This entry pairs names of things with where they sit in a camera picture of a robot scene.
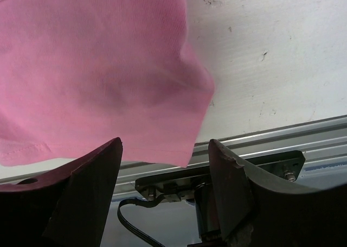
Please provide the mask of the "pink t shirt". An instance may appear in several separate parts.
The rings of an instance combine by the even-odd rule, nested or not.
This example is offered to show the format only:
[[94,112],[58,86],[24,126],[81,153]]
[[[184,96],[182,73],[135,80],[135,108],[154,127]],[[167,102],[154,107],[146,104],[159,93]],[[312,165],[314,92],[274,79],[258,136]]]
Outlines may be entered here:
[[214,94],[186,0],[1,0],[1,164],[78,158],[186,167]]

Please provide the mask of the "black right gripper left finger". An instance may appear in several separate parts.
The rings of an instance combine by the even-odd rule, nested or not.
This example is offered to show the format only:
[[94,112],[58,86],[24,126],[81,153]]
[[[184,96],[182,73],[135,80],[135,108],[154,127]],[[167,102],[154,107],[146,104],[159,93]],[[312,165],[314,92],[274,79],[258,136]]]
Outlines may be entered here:
[[117,181],[115,138],[46,173],[1,185],[1,246],[99,246]]

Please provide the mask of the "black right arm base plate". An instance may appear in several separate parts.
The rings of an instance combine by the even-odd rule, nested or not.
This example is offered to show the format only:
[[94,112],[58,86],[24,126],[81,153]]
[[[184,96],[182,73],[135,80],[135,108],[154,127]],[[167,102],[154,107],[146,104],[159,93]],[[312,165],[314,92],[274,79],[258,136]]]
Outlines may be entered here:
[[[305,163],[302,152],[294,150],[267,156],[252,157],[248,162],[277,176],[294,182]],[[208,166],[185,169],[165,174],[151,175],[135,181],[135,189],[148,201],[153,201],[161,194],[165,201],[192,201],[194,191],[210,182]]]

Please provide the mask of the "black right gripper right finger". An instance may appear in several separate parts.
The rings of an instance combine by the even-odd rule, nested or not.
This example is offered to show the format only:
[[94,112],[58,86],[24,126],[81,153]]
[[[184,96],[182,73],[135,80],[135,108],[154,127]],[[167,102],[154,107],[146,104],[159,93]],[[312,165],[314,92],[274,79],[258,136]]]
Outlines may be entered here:
[[346,185],[319,190],[287,181],[217,140],[208,154],[228,246],[346,246]]

